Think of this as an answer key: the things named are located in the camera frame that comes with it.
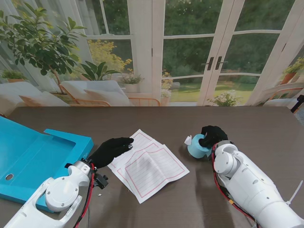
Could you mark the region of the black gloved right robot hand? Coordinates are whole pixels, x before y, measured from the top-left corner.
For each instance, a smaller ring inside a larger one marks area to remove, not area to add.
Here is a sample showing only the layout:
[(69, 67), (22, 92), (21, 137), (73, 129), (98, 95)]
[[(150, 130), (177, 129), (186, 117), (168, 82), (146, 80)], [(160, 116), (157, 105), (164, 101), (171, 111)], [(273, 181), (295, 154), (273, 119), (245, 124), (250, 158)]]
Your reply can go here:
[(221, 141), (228, 140), (227, 134), (218, 126), (204, 126), (201, 129), (201, 134), (203, 134), (205, 138), (199, 139), (200, 146), (209, 149)]

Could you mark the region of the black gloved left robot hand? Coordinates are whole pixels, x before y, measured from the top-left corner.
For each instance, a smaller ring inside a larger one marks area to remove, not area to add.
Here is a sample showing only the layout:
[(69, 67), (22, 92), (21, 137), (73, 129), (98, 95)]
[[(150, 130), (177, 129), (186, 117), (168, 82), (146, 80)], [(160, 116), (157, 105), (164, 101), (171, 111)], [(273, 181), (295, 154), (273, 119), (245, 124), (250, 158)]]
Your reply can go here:
[(102, 143), (98, 149), (88, 157), (88, 161), (97, 169), (108, 166), (114, 158), (132, 149), (133, 138), (112, 138)]

